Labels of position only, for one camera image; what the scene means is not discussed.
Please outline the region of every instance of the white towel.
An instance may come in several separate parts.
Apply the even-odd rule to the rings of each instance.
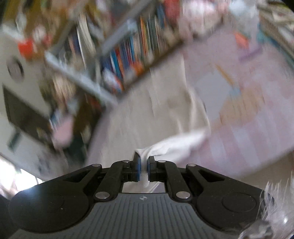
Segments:
[[[156,161],[172,161],[175,164],[190,155],[191,149],[199,147],[210,135],[210,128],[201,128],[190,133],[175,135],[158,142],[145,149],[137,149],[136,152],[141,157],[140,182],[127,182],[123,186],[123,192],[129,193],[152,193],[159,182],[148,181],[147,160],[150,156],[155,156]]]

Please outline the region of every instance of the white fluffy fabric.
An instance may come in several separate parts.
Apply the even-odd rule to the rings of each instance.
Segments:
[[[287,181],[285,188],[280,183],[267,183],[261,202],[262,219],[268,221],[273,239],[290,239],[294,234],[294,178]]]

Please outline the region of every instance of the pink object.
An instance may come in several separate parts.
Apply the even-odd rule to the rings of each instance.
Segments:
[[[65,148],[73,139],[74,117],[66,116],[52,134],[52,142],[55,148]]]

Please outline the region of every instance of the colorful book spine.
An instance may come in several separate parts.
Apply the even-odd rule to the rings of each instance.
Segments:
[[[140,54],[141,54],[141,52],[139,52],[139,50],[140,50],[139,33],[136,33],[134,35],[133,40],[134,40],[133,44],[134,44],[135,61],[138,61],[140,59]]]
[[[106,69],[112,71],[112,67],[111,67],[111,65],[109,64],[109,61],[108,61],[107,58],[104,58],[104,59],[102,60],[102,63],[101,63],[101,64],[102,64],[102,67],[103,67],[103,68],[106,68]]]
[[[139,51],[140,51],[140,59],[142,61],[144,61],[145,45],[143,43],[143,35],[142,35],[142,27],[141,27],[141,25],[140,25],[138,43],[139,43],[138,46],[139,46]]]
[[[158,51],[159,53],[161,53],[162,43],[161,43],[161,35],[160,35],[160,26],[159,26],[159,21],[157,17],[155,17],[155,32],[156,32],[156,41],[158,45]]]
[[[122,61],[122,59],[121,59],[121,55],[120,55],[119,48],[117,48],[117,49],[115,50],[115,54],[116,54],[116,57],[117,57],[119,70],[121,71],[121,75],[122,75],[122,77],[124,78],[124,77],[125,77],[125,71],[124,71],[124,69],[123,69],[123,61]]]
[[[119,69],[119,63],[118,63],[117,55],[115,54],[114,50],[111,52],[111,57],[113,59],[113,63],[114,63],[114,67],[115,67],[115,73],[116,73],[117,77],[120,80],[122,80],[123,77],[122,77],[121,71]]]
[[[164,28],[166,25],[166,17],[165,17],[165,11],[162,4],[159,4],[156,7],[156,13],[159,21],[159,25],[161,28]]]
[[[150,31],[149,31],[150,25],[148,20],[145,23],[145,29],[146,29],[146,39],[147,39],[147,47],[148,47],[148,53],[152,51],[151,48],[151,36],[150,36]]]
[[[124,70],[127,70],[129,68],[129,64],[128,64],[128,57],[127,57],[124,43],[121,43],[119,50],[120,50],[119,53],[121,54],[121,58],[123,60],[123,68]]]
[[[154,41],[153,41],[154,36],[153,36],[153,32],[152,32],[152,24],[151,24],[151,17],[150,16],[148,17],[147,23],[148,23],[148,31],[149,31],[149,36],[150,36],[150,46],[151,46],[152,52],[154,53],[155,52]]]
[[[156,18],[156,16],[151,18],[151,32],[152,32],[154,53],[157,54],[158,53],[158,43],[157,43],[157,35],[156,35],[156,27],[155,27],[155,18]]]
[[[110,54],[109,58],[110,58],[110,63],[111,63],[111,69],[112,69],[112,72],[113,72],[114,74],[116,74],[116,69],[115,69],[114,62],[113,62],[113,58],[112,58],[112,55],[111,55],[111,54]]]
[[[135,59],[135,50],[134,50],[134,36],[130,37],[130,48],[131,48],[131,56],[133,63],[136,61]]]
[[[129,66],[131,66],[133,61],[132,61],[132,56],[131,56],[131,48],[130,48],[130,44],[129,44],[129,39],[127,39],[124,42],[124,44],[125,44],[125,49],[126,49],[126,53],[127,53],[128,64],[129,64]]]
[[[143,50],[144,50],[144,56],[147,56],[148,53],[148,46],[147,46],[147,38],[146,38],[146,28],[145,24],[143,22],[142,17],[140,18],[141,23],[141,35],[142,35],[142,44],[143,44]]]

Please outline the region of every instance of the ribbed gray surface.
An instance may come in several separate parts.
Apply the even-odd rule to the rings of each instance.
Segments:
[[[210,228],[191,205],[171,200],[167,193],[119,194],[97,203],[86,219],[61,232],[36,234],[18,230],[11,239],[233,239]]]

